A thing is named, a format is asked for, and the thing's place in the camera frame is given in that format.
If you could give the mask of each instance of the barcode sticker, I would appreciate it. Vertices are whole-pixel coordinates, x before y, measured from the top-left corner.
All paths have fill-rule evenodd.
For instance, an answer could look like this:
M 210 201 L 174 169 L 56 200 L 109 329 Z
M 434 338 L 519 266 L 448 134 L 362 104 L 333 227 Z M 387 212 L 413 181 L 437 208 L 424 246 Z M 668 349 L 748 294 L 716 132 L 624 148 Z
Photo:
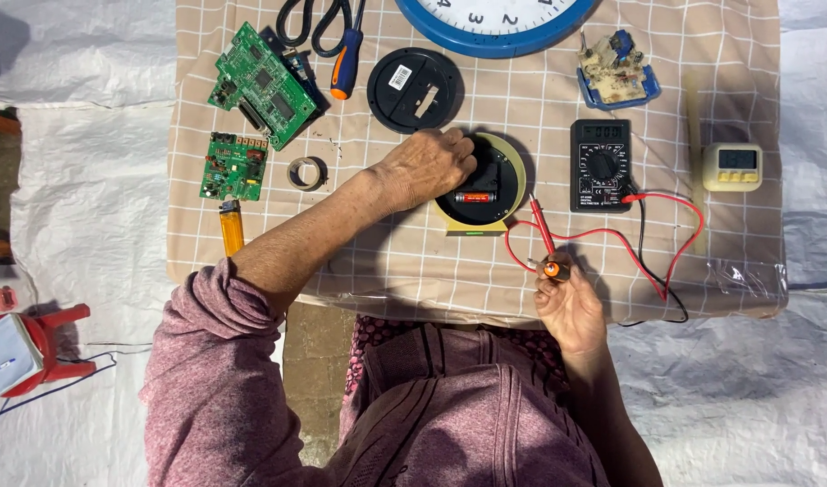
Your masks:
M 407 78 L 411 77 L 411 71 L 407 66 L 404 64 L 398 64 L 398 69 L 393 74 L 393 77 L 389 80 L 389 86 L 394 87 L 398 91 L 401 91 L 401 88 L 405 86 L 407 83 Z

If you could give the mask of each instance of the white tarp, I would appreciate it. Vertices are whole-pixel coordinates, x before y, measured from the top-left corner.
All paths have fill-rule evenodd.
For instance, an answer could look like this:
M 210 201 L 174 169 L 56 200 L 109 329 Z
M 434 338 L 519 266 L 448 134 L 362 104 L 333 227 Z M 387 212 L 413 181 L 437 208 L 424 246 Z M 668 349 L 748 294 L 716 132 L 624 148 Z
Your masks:
M 790 282 L 827 283 L 827 0 L 780 8 Z M 19 106 L 24 129 L 14 251 L 40 303 L 91 306 L 68 335 L 81 356 L 128 353 L 1 417 L 1 486 L 145 483 L 147 348 L 85 344 L 149 342 L 173 286 L 174 61 L 172 1 L 0 0 L 0 106 Z M 14 279 L 25 300 L 31 289 Z M 774 320 L 647 323 L 615 328 L 610 341 L 668 484 L 827 485 L 827 294 L 794 294 Z

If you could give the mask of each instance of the red stool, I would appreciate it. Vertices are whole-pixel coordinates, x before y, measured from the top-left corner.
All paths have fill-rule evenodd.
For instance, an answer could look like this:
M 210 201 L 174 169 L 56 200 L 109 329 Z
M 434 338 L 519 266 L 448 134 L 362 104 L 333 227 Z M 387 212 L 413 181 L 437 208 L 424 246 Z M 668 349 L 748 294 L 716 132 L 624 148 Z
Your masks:
M 3 398 L 12 398 L 32 391 L 42 382 L 58 381 L 59 379 L 71 379 L 73 377 L 85 377 L 97 369 L 95 362 L 83 362 L 78 364 L 59 363 L 56 360 L 56 341 L 53 338 L 56 328 L 65 323 L 75 322 L 80 318 L 89 316 L 89 307 L 85 304 L 78 304 L 73 308 L 62 309 L 44 315 L 40 318 L 31 318 L 19 313 L 20 320 L 26 325 L 26 330 L 32 338 L 32 343 L 40 350 L 44 357 L 44 368 L 23 382 L 14 386 L 7 393 L 1 394 Z

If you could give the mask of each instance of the sleeve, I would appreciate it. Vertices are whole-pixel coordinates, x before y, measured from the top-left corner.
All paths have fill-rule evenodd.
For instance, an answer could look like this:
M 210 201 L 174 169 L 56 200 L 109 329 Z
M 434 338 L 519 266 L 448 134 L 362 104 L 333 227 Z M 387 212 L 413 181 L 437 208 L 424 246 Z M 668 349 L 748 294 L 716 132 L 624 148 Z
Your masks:
M 270 360 L 283 316 L 231 277 L 232 266 L 225 259 L 191 274 L 155 331 L 140 392 L 151 486 L 299 485 L 321 476 L 299 461 L 299 418 Z

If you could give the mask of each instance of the clock face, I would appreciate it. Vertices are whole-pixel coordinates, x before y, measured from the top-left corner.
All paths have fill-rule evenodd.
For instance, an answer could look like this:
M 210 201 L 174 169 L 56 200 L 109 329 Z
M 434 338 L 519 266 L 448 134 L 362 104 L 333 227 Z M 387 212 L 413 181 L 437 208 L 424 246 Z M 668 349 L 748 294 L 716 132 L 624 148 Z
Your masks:
M 465 32 L 505 36 L 555 20 L 576 0 L 417 0 L 443 23 Z

